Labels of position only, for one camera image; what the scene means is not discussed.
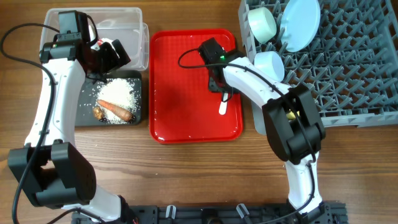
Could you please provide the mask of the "white plastic spoon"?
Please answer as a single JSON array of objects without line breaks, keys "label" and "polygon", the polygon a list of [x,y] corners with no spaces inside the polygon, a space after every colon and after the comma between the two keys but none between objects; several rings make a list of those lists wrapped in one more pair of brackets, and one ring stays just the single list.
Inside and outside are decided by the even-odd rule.
[{"label": "white plastic spoon", "polygon": [[229,96],[228,92],[224,92],[223,95],[222,95],[221,102],[220,102],[220,107],[219,107],[219,110],[218,110],[220,115],[225,115],[226,114],[226,110],[227,110],[227,106],[228,106],[228,102],[227,102],[228,96]]}]

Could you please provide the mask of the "brown food scrap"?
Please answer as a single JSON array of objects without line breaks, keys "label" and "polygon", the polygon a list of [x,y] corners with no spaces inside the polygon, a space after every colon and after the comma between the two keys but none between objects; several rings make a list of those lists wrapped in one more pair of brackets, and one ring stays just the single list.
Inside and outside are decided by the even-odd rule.
[{"label": "brown food scrap", "polygon": [[105,114],[99,106],[93,108],[93,116],[99,121],[106,120]]}]

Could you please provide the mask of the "small light blue bowl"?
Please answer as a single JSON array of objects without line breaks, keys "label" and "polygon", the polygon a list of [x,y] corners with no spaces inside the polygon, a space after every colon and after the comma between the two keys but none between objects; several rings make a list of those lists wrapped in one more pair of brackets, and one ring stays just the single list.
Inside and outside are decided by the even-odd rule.
[{"label": "small light blue bowl", "polygon": [[254,66],[273,80],[282,82],[284,79],[284,64],[277,52],[268,51],[256,54]]}]

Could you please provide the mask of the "orange carrot piece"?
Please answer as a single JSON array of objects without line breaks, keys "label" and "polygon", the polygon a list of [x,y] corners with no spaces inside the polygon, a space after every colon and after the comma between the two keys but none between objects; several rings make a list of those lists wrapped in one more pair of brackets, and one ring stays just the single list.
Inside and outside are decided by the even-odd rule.
[{"label": "orange carrot piece", "polygon": [[103,108],[112,112],[115,116],[120,118],[123,121],[130,121],[132,120],[132,113],[120,106],[114,105],[104,100],[97,100],[97,103],[102,106]]}]

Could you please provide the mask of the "green bowl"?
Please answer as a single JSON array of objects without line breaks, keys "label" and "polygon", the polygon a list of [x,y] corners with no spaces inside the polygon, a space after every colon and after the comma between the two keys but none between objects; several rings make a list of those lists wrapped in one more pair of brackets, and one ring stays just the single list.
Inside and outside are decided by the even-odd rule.
[{"label": "green bowl", "polygon": [[248,12],[250,29],[261,44],[265,44],[276,35],[277,26],[275,19],[266,7],[250,10]]}]

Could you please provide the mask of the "yellow plastic cup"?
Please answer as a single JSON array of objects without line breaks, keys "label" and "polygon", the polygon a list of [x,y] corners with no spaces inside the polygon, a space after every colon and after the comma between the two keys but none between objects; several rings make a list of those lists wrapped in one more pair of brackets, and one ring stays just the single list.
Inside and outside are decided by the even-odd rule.
[{"label": "yellow plastic cup", "polygon": [[289,112],[286,114],[286,117],[287,117],[287,119],[288,119],[289,121],[295,120],[298,116],[300,116],[300,112],[299,112],[299,111],[297,111],[296,113],[294,113],[293,111],[289,111]]}]

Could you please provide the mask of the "large light blue plate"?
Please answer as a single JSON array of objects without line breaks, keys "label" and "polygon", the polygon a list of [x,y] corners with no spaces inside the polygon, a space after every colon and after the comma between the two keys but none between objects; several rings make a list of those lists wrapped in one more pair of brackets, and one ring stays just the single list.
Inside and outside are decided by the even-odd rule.
[{"label": "large light blue plate", "polygon": [[314,39],[320,25],[318,0],[290,0],[284,9],[280,29],[288,52],[304,49]]}]

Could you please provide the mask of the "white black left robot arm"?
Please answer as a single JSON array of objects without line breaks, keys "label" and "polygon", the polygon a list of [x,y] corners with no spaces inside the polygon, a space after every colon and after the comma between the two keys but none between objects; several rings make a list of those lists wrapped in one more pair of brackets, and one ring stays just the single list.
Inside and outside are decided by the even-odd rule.
[{"label": "white black left robot arm", "polygon": [[94,46],[98,31],[80,11],[62,11],[53,41],[42,46],[36,67],[43,72],[34,124],[7,164],[35,207],[76,212],[96,223],[137,223],[138,216],[122,196],[96,183],[93,166],[75,146],[78,99],[86,79],[104,82],[108,73],[129,63],[120,41]]}]

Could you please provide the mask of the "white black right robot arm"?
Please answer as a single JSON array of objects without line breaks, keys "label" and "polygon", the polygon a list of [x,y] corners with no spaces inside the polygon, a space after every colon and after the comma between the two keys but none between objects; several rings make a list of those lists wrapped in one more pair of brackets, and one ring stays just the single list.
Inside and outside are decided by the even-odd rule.
[{"label": "white black right robot arm", "polygon": [[312,92],[273,78],[282,65],[263,72],[241,52],[225,51],[214,38],[204,41],[198,52],[218,87],[237,90],[261,108],[269,145],[285,163],[288,201],[300,214],[312,212],[322,202],[317,159],[326,134]]}]

